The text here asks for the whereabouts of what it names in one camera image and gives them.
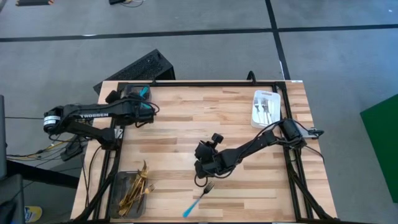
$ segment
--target yellow object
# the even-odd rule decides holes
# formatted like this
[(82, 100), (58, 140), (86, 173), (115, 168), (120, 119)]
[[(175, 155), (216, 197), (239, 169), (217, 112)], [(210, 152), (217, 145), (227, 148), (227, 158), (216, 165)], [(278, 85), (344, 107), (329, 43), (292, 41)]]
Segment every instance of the yellow object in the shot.
[(25, 222), (32, 223), (40, 219), (43, 214), (42, 208), (38, 206), (25, 206)]

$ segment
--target green panel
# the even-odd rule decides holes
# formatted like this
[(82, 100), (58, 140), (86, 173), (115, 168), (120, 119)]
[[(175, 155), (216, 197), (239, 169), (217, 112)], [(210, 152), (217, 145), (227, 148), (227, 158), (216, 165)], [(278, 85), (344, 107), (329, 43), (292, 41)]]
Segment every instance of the green panel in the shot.
[(398, 94), (361, 113), (392, 200), (398, 202)]

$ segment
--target black stand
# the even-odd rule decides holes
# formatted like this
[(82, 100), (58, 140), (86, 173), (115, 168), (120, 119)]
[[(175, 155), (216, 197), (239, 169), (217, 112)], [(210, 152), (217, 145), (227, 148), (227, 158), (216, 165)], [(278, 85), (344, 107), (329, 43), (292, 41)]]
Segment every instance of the black stand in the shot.
[(7, 176), (20, 174), (25, 180), (77, 189), (79, 178), (7, 160)]

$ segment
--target wooden table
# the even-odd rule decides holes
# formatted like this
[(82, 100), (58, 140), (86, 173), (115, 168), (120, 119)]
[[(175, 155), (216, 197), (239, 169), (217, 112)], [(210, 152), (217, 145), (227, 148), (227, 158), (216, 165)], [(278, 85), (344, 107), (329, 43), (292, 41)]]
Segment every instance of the wooden table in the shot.
[[(116, 81), (104, 82), (98, 103), (105, 103), (106, 96), (117, 86)], [(303, 83), (286, 81), (286, 86), (293, 118), (306, 127), (312, 127)], [(238, 147), (259, 132), (259, 129), (250, 125), (255, 90), (272, 91), (270, 87), (262, 86), (151, 87), (152, 101), (159, 105), (160, 113), (152, 124), (139, 129), (126, 127), (119, 171), (140, 169), (146, 160), (150, 183), (154, 183), (156, 189), (148, 195), (145, 214), (129, 222), (295, 220), (282, 146), (267, 147), (245, 158), (226, 179), (210, 179), (215, 182), (215, 188), (200, 201), (188, 218), (182, 218), (182, 213), (202, 193), (202, 189), (193, 182), (194, 150), (199, 140), (207, 141), (213, 133), (220, 133), (224, 136), (223, 143), (217, 147), (220, 150)], [(110, 122), (109, 118), (98, 118), (94, 126), (105, 128), (109, 127)], [(307, 142), (309, 146), (320, 150), (317, 140)], [(85, 157), (86, 170), (98, 146), (96, 141), (89, 143)], [(98, 188), (103, 158), (104, 150), (100, 150), (93, 161), (90, 198)], [(336, 217), (321, 157), (304, 148), (302, 161), (309, 191), (327, 213)], [(71, 218), (83, 211), (85, 198), (82, 173)], [(107, 199), (108, 191), (103, 197), (100, 218), (104, 217)], [(299, 190), (298, 199), (302, 217), (305, 217), (303, 197)]]

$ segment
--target blue handle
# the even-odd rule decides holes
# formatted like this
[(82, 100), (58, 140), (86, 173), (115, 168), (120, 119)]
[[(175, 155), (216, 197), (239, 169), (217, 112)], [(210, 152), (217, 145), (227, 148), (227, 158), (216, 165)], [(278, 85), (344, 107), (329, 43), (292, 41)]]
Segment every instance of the blue handle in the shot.
[(184, 214), (182, 214), (182, 217), (187, 218), (187, 217), (189, 216), (189, 213), (191, 213), (192, 209), (195, 207), (195, 205), (199, 202), (200, 199), (201, 199), (201, 197), (198, 198), (198, 199), (195, 201), (195, 203), (193, 203), (193, 204), (191, 205), (191, 207), (189, 207), (189, 208), (187, 209), (187, 211), (184, 212)]

